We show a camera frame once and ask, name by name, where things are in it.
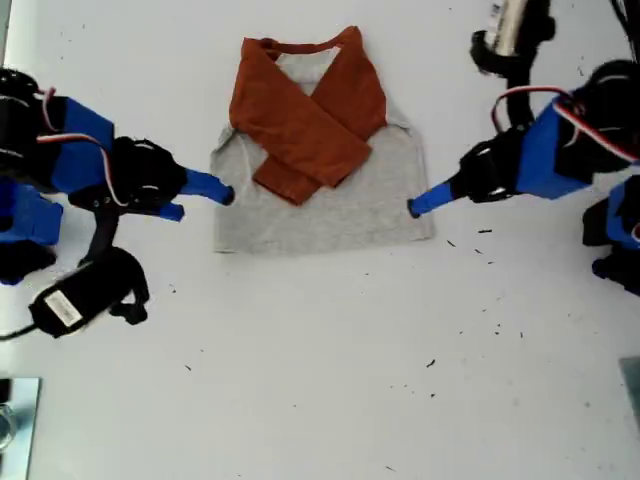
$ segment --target white surface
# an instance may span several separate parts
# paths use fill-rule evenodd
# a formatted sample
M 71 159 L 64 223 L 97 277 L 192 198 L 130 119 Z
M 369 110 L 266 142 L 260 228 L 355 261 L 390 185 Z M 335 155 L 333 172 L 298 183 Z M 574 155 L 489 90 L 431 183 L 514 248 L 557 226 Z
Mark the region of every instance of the white surface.
M 467 53 L 489 3 L 20 0 L 7 59 L 206 169 L 243 36 L 323 41 L 357 24 L 436 182 L 492 135 L 503 84 Z M 628 56 L 608 2 L 554 4 L 535 82 L 574 87 Z M 44 378 L 31 477 L 637 479 L 617 362 L 640 354 L 640 299 L 592 276 L 600 252 L 580 243 L 601 196 L 460 201 L 434 240 L 295 259 L 212 254 L 202 199 L 184 199 L 181 225 L 125 218 L 117 244 L 146 269 L 150 319 L 2 347 L 7 372 Z M 91 230 L 67 210 L 54 273 Z M 0 290 L 4 328 L 28 321 L 44 277 Z

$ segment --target sticker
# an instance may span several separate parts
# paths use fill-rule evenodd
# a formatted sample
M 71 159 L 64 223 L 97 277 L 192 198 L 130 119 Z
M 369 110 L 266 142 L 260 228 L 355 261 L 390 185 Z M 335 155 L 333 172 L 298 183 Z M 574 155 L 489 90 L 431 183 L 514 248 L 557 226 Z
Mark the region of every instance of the sticker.
M 82 315 L 78 309 L 73 306 L 73 303 L 60 290 L 48 295 L 44 302 L 67 327 L 71 327 L 82 320 Z

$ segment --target metal cylinder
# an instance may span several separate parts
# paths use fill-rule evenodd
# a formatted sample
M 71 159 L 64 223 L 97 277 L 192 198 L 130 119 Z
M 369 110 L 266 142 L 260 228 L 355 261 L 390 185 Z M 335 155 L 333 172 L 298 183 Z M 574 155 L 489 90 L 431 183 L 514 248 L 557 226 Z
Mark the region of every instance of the metal cylinder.
M 529 0 L 495 0 L 491 7 L 485 43 L 503 57 L 516 55 L 520 27 Z

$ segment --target metal plate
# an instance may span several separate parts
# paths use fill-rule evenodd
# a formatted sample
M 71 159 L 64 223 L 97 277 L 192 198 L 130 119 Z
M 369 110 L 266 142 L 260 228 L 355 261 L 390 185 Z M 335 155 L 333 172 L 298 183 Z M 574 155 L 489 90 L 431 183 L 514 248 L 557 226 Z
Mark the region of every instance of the metal plate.
M 17 431 L 0 454 L 0 480 L 26 480 L 40 391 L 39 378 L 12 378 L 0 382 L 3 403 L 13 411 Z

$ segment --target white wire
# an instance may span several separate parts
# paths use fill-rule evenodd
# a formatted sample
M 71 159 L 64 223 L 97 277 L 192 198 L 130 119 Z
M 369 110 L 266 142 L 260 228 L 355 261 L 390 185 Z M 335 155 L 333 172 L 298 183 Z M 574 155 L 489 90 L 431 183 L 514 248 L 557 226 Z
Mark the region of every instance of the white wire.
M 519 93 L 533 93 L 533 92 L 551 92 L 551 93 L 558 93 L 560 95 L 563 95 L 565 97 L 569 97 L 572 98 L 572 95 L 570 92 L 568 92 L 567 90 L 564 90 L 560 87 L 556 87 L 554 85 L 523 85 L 520 87 L 513 87 L 510 88 L 508 90 L 506 90 L 504 93 L 502 93 L 497 99 L 496 102 L 493 105 L 493 108 L 491 109 L 491 120 L 493 121 L 493 125 L 496 127 L 496 131 L 498 133 L 502 133 L 504 131 L 504 129 L 502 128 L 502 124 L 500 123 L 500 119 L 498 118 L 498 106 L 500 106 L 500 102 L 511 96 L 511 95 L 515 95 L 515 94 L 519 94 Z
M 594 142 L 596 142 L 598 145 L 600 145 L 602 148 L 604 148 L 608 152 L 613 153 L 618 158 L 621 158 L 622 160 L 625 160 L 629 163 L 636 163 L 640 161 L 640 158 L 638 158 L 636 155 L 630 152 L 627 152 L 624 148 L 613 143 L 607 137 L 605 137 L 600 132 L 598 132 L 595 128 L 590 126 L 581 118 L 575 116 L 565 107 L 560 105 L 558 102 L 555 102 L 553 104 L 553 108 L 558 113 L 558 115 L 560 115 L 566 121 L 571 123 L 581 133 L 584 133 L 585 135 L 590 137 Z
M 59 132 L 57 128 L 53 126 L 51 123 L 51 118 L 49 117 L 49 101 L 51 97 L 53 97 L 56 93 L 56 89 L 51 87 L 49 90 L 44 92 L 44 97 L 42 98 L 42 117 L 44 118 L 44 123 L 47 128 L 52 132 Z
M 102 153 L 102 166 L 104 168 L 104 176 L 107 183 L 107 188 L 109 189 L 109 193 L 111 194 L 111 198 L 116 205 L 120 207 L 126 207 L 129 204 L 121 201 L 116 195 L 115 189 L 113 188 L 113 180 L 111 178 L 111 166 L 109 161 L 109 154 L 107 150 L 96 140 L 95 138 L 85 135 L 83 133 L 62 133 L 57 135 L 43 135 L 38 137 L 38 143 L 65 143 L 72 141 L 84 141 L 90 142 L 100 148 L 100 152 Z

